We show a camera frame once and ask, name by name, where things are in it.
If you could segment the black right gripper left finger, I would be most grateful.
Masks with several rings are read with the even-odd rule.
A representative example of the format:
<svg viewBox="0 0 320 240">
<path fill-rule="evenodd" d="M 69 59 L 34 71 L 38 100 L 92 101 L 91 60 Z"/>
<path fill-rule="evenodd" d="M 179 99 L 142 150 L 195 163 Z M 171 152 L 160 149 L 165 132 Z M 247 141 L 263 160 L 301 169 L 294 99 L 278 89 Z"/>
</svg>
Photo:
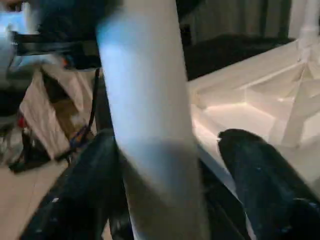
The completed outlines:
<svg viewBox="0 0 320 240">
<path fill-rule="evenodd" d="M 119 153 L 112 130 L 99 132 L 57 178 L 21 233 L 23 240 L 130 240 Z"/>
</svg>

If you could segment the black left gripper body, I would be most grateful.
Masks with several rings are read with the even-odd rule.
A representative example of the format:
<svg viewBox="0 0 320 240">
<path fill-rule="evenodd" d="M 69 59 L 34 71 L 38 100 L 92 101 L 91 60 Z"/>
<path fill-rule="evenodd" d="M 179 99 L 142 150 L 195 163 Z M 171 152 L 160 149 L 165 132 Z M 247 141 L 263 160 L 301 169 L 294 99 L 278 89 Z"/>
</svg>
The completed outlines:
<svg viewBox="0 0 320 240">
<path fill-rule="evenodd" d="M 119 0 L 31 0 L 35 33 L 12 32 L 18 56 L 56 54 L 68 70 L 102 66 L 96 32 L 120 7 Z"/>
</svg>

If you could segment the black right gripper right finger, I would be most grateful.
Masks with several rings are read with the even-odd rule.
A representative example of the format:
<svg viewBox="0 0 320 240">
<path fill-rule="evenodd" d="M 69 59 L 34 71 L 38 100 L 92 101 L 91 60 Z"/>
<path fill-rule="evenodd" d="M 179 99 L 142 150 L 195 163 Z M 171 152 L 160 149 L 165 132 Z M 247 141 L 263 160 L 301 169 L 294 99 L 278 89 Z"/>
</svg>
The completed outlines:
<svg viewBox="0 0 320 240">
<path fill-rule="evenodd" d="M 258 240 L 318 240 L 320 200 L 262 137 L 231 128 L 218 150 Z"/>
</svg>

